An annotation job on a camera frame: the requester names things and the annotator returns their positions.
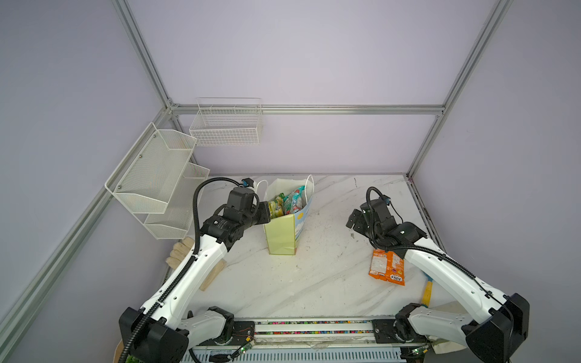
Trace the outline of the green snack bag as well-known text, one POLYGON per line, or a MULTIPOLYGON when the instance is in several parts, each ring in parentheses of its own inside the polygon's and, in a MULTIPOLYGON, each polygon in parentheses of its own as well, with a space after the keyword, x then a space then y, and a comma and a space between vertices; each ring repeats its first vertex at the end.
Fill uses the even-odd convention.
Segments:
POLYGON ((284 199, 284 194, 280 193, 272 201, 269 201, 270 219, 276 219, 285 215, 284 199))

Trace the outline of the white mesh shelf upper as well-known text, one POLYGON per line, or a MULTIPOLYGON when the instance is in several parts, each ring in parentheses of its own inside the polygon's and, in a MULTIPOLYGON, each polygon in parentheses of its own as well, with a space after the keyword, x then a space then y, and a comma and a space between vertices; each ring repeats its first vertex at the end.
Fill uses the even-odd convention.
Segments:
POLYGON ((121 163, 104 187, 132 214, 163 214, 196 144, 193 136, 153 127, 136 156, 121 163))

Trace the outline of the white mesh shelf lower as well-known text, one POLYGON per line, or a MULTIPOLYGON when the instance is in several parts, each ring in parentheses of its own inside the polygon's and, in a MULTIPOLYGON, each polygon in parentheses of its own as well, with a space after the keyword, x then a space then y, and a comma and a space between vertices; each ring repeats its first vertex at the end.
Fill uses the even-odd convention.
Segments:
POLYGON ((188 163, 163 214, 149 214, 144 227, 157 240, 180 240, 188 234, 192 221, 192 201, 196 188, 208 179, 210 170, 188 163))

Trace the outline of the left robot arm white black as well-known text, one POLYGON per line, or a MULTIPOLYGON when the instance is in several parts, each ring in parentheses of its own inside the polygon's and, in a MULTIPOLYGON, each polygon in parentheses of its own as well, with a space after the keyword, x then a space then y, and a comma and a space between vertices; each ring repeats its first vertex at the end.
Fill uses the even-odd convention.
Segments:
POLYGON ((244 232, 270 221, 269 206, 254 189, 254 180, 224 178, 234 188, 228 200, 205 222, 200 222, 201 190, 217 178, 209 178, 195 190, 192 200, 195 242, 167 280, 140 309, 128 308, 120 317, 123 350, 118 360, 129 357, 142 362, 179 362, 187 351, 212 341, 226 345, 232 340, 234 316, 217 306, 199 316, 188 314, 189 305, 210 273, 244 232))

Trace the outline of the beige work glove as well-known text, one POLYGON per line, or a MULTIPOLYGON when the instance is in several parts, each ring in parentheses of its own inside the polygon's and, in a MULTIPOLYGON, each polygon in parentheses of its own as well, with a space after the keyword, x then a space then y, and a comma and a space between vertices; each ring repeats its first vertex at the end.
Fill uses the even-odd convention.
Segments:
POLYGON ((181 262, 193 251, 195 240, 186 237, 178 243, 175 243, 169 256, 166 258, 166 264, 172 269, 178 269, 181 262))

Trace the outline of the teal Fox's candy bag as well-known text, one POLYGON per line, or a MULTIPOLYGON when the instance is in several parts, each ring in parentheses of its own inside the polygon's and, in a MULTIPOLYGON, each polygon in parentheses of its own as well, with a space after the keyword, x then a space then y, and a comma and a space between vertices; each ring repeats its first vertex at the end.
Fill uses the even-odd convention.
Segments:
POLYGON ((284 214, 295 214, 304 208, 305 186, 300 186, 292 191, 284 199, 283 209, 284 214))

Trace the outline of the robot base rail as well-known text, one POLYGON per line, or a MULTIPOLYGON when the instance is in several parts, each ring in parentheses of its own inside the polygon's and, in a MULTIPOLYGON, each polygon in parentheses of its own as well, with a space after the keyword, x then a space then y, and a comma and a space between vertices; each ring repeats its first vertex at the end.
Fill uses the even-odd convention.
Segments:
POLYGON ((391 316, 375 318, 236 319, 231 340, 208 340, 184 362, 209 362, 252 342, 236 362, 476 362, 468 349, 438 354, 437 342, 417 336, 401 342, 391 316))

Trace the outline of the aluminium frame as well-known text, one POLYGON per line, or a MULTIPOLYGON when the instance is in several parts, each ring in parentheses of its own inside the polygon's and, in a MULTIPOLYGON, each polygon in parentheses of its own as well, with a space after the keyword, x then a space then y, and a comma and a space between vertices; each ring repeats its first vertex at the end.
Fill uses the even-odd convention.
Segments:
MULTIPOLYGON (((428 153, 437 133, 443 126, 444 121, 453 108, 453 105, 461 95, 469 77, 473 74, 480 61, 484 49, 490 43, 490 39, 501 24, 506 12, 511 7, 510 1, 497 1, 494 3, 490 14, 478 34, 478 37, 471 48, 466 61, 462 65, 449 95, 441 105, 428 104, 267 104, 263 106, 263 113, 266 115, 419 115, 432 114, 436 116, 436 121, 431 126, 426 139, 419 149, 418 155, 414 158, 408 175, 414 175, 423 159, 428 153)), ((138 58, 152 81, 154 91, 160 97, 163 105, 153 122, 145 128, 138 140, 128 154, 121 161, 120 169, 127 169, 128 163, 133 160, 140 144, 147 142, 156 131, 157 126, 162 126, 167 122, 173 124, 176 131, 181 130, 179 121, 176 119, 180 114, 192 114, 198 111, 198 107, 187 104, 172 104, 169 95, 164 88, 159 73, 154 66, 153 58, 145 44, 144 38, 136 22, 130 4, 127 1, 114 1, 112 3, 120 22, 133 48, 136 50, 138 58)), ((14 354, 27 331, 44 308, 46 301, 52 295, 55 287, 61 282, 65 272, 77 255, 84 248, 90 234, 95 226, 100 222, 104 211, 113 200, 113 193, 102 188, 95 196, 91 204, 76 221, 71 230, 67 233, 57 249, 47 260, 39 273, 30 282, 29 286, 13 305, 1 323, 1 360, 6 362, 14 354)))

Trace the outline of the orange Fox's candy bag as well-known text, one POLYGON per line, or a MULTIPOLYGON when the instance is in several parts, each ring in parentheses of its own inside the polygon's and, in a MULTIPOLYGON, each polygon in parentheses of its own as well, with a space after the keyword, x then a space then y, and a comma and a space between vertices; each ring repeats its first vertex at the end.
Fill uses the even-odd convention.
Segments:
POLYGON ((399 286, 405 285, 405 261, 395 252, 374 250, 369 268, 369 276, 399 286))

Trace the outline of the blue toy rake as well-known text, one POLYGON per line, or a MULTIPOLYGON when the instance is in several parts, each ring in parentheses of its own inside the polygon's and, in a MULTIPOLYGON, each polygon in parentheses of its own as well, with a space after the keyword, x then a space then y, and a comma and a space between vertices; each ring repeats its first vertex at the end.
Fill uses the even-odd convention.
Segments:
POLYGON ((427 281, 425 284, 424 292, 422 294, 421 304, 428 308, 431 303, 431 295, 433 291, 434 282, 431 276, 426 275, 427 281))

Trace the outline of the white paper gift bag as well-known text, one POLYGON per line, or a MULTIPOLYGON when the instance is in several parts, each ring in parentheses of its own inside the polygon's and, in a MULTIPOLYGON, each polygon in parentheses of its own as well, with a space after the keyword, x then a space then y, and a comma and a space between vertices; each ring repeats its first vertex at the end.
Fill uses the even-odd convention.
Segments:
POLYGON ((283 193, 288 196, 300 186, 305 186, 304 208, 295 214, 284 215, 271 219, 264 226, 266 241, 271 255, 293 256, 297 252, 298 241, 304 229, 310 207, 315 193, 315 181, 312 175, 305 179, 277 178, 272 183, 265 181, 263 201, 272 201, 277 195, 283 193))

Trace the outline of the white mesh shelf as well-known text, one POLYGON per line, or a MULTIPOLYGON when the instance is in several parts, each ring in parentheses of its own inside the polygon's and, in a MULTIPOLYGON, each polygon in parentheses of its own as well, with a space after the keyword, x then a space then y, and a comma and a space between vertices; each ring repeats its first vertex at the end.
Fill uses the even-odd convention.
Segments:
POLYGON ((132 214, 163 214, 196 144, 193 136, 153 127, 136 156, 121 163, 104 187, 132 214))
POLYGON ((163 214, 149 214, 144 227, 157 240, 180 240, 188 234, 192 221, 192 201, 196 188, 208 179, 210 170, 188 163, 163 214))

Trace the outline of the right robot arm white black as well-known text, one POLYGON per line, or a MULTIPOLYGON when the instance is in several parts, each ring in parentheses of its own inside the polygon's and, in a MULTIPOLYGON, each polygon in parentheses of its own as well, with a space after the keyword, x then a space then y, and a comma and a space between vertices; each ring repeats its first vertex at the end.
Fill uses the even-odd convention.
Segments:
POLYGON ((426 273, 464 308, 463 315, 410 303, 397 314, 393 329, 401 342, 436 337, 470 349, 483 362, 507 362, 527 339, 530 304, 478 278, 440 249, 411 222, 396 222, 387 201, 367 201, 346 226, 384 252, 393 252, 426 273))

